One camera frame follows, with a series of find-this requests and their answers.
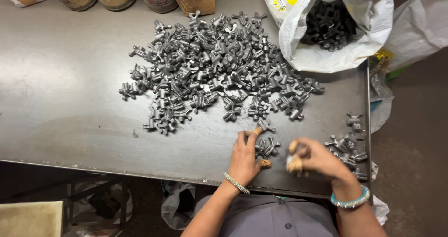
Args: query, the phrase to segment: white plastic sheet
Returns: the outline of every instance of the white plastic sheet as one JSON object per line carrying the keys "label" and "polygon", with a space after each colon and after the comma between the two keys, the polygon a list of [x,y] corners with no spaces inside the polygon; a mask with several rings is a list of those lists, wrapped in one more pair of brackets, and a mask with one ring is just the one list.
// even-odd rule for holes
{"label": "white plastic sheet", "polygon": [[175,230],[184,230],[188,223],[193,219],[194,211],[186,213],[177,212],[181,201],[180,194],[183,190],[188,189],[194,197],[196,186],[190,183],[166,182],[164,189],[169,195],[162,201],[161,214],[165,222]]}
{"label": "white plastic sheet", "polygon": [[387,72],[423,60],[448,46],[448,0],[408,0],[393,16],[384,49],[394,57]]}
{"label": "white plastic sheet", "polygon": [[[355,68],[377,52],[389,37],[393,0],[342,0],[359,27],[355,39],[334,52],[321,50],[319,45],[300,44],[299,40],[306,32],[306,15],[315,1],[296,0],[293,7],[288,1],[282,1],[286,5],[286,17],[279,32],[280,49],[286,60],[299,71],[336,72]],[[278,10],[273,8],[272,0],[266,0],[266,3],[279,23],[283,13],[275,12]]]}
{"label": "white plastic sheet", "polygon": [[373,195],[372,211],[373,213],[375,213],[375,217],[378,222],[381,225],[384,225],[384,223],[386,223],[386,220],[388,220],[386,215],[390,212],[390,209],[386,203],[378,199],[375,195]]}

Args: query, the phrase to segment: person's left hand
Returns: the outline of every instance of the person's left hand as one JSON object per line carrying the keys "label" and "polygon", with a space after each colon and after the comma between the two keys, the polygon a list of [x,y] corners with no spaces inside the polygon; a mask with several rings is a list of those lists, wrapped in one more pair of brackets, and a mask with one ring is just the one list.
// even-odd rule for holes
{"label": "person's left hand", "polygon": [[254,179],[262,166],[260,160],[255,162],[257,137],[256,133],[250,133],[246,144],[246,131],[240,131],[238,139],[233,145],[232,158],[227,174],[243,187],[246,187]]}

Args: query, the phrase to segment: gray metal table surface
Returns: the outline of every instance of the gray metal table surface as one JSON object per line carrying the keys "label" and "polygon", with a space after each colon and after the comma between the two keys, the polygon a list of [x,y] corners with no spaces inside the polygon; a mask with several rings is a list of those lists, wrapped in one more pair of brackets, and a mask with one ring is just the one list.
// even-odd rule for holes
{"label": "gray metal table surface", "polygon": [[[269,41],[278,43],[278,27],[263,0],[216,0],[216,13],[203,19],[239,11],[249,16],[268,13],[262,27]],[[58,0],[23,9],[0,0],[0,17],[0,160],[217,185],[227,170],[237,132],[255,127],[247,108],[236,122],[224,122],[219,99],[178,125],[175,134],[164,136],[142,128],[151,94],[121,99],[118,89],[131,82],[128,70],[134,62],[146,63],[128,52],[133,45],[153,40],[156,19],[188,24],[179,8],[157,14],[137,0],[122,12],[100,3],[75,12]],[[326,92],[306,102],[303,121],[291,122],[283,112],[268,115],[277,127],[274,139],[282,147],[270,158],[272,168],[253,180],[252,190],[319,198],[331,194],[329,181],[318,174],[288,174],[285,149],[296,136],[323,143],[331,134],[350,131],[346,112],[369,110],[367,66],[313,76]],[[368,119],[363,116],[363,127],[368,128]],[[365,142],[370,155],[369,138]],[[369,163],[361,164],[367,173]]]}

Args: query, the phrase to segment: hand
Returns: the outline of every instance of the hand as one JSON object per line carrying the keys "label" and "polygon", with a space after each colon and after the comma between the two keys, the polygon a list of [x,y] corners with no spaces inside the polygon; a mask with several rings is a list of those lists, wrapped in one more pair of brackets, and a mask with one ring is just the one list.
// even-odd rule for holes
{"label": "hand", "polygon": [[318,141],[297,137],[291,142],[289,153],[298,154],[301,157],[302,168],[305,170],[318,171],[339,179],[353,176],[348,167]]}
{"label": "hand", "polygon": [[255,162],[255,142],[257,137],[256,133],[250,133],[246,144],[246,131],[241,131],[238,133],[238,139],[233,145],[232,158],[227,174],[243,187],[246,187],[254,179],[262,166],[261,161]]}

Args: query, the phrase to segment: bangle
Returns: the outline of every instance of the bangle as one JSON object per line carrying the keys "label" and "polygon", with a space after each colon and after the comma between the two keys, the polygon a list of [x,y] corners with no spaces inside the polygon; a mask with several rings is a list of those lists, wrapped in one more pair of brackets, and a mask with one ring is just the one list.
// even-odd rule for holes
{"label": "bangle", "polygon": [[250,191],[244,187],[242,187],[239,183],[237,183],[233,178],[231,178],[227,172],[224,172],[224,177],[229,180],[234,186],[236,186],[240,191],[244,192],[245,194],[250,194]]}
{"label": "bangle", "polygon": [[332,194],[332,197],[330,199],[331,203],[337,207],[342,207],[342,208],[355,208],[358,207],[362,204],[364,204],[370,197],[370,190],[369,188],[367,188],[364,185],[361,185],[362,189],[364,190],[363,194],[361,195],[360,198],[357,198],[355,200],[351,200],[351,201],[339,201],[336,200],[335,198],[335,194]]}

